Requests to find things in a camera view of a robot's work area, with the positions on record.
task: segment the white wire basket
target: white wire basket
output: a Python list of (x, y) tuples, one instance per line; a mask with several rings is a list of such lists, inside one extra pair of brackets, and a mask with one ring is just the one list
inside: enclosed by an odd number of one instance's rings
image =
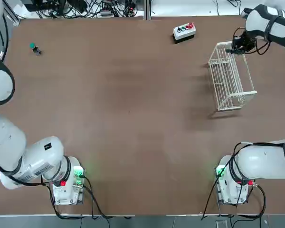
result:
[(231, 41), (218, 43), (209, 59), (218, 111), (241, 109), (257, 94), (245, 55), (226, 49), (231, 49)]

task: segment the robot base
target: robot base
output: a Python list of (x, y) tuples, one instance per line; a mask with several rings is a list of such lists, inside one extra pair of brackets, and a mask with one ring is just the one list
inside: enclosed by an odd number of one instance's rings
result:
[(76, 174), (84, 174), (84, 169), (80, 166), (75, 157), (68, 157), (71, 161), (71, 173), (64, 186), (53, 186), (53, 193), (56, 205), (75, 205), (83, 203), (83, 184), (84, 179), (79, 178)]
[[(230, 158), (230, 155), (226, 155), (220, 160), (218, 167), (215, 169), (216, 178), (217, 175), (221, 173), (222, 169), (226, 166)], [(241, 191), (241, 185), (232, 179), (229, 166), (227, 166), (223, 171), (221, 177), (218, 179), (216, 190), (219, 204), (243, 204), (247, 199), (248, 185), (243, 185)]]

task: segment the brown table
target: brown table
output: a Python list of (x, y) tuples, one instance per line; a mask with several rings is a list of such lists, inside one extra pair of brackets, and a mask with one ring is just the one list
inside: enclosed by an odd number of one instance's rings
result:
[[(172, 28), (191, 20), (195, 38), (174, 45)], [(215, 44), (243, 25), (240, 17), (23, 20), (6, 61), (16, 92), (0, 112), (28, 144), (58, 136), (65, 154), (87, 169), (104, 213), (198, 214), (213, 168), (237, 142), (285, 138), (285, 50), (274, 44), (264, 56), (247, 56), (257, 96), (233, 116), (209, 117), (214, 100), (205, 64)], [(285, 180), (258, 183), (266, 213), (285, 213)], [(254, 194), (239, 213), (260, 211)], [(59, 209), (91, 213), (91, 201)], [(218, 212), (215, 194), (207, 212)], [(52, 213), (45, 188), (0, 183), (0, 214)]]

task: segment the green indicator light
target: green indicator light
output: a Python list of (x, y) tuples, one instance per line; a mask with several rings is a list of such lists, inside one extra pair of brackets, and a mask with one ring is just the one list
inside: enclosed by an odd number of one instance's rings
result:
[(223, 177), (224, 176), (224, 170), (217, 168), (217, 175), (219, 175), (219, 174), (221, 174), (221, 176)]

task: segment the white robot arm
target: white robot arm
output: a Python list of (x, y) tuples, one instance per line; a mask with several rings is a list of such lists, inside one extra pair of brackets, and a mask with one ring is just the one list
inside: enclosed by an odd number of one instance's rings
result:
[(244, 8), (244, 32), (233, 37), (231, 54), (245, 54), (257, 47), (257, 39), (285, 47), (285, 12), (265, 5), (254, 9)]
[[(0, 19), (3, 6), (0, 0)], [(0, 60), (0, 105), (14, 95), (15, 79)], [(36, 178), (53, 184), (56, 204), (77, 204), (83, 197), (83, 169), (74, 157), (63, 155), (57, 137), (48, 137), (27, 147), (24, 133), (0, 114), (0, 180), (7, 189), (37, 186)]]
[(253, 180), (285, 179), (285, 140), (247, 143), (235, 156), (221, 159), (216, 175), (221, 203), (245, 203)]

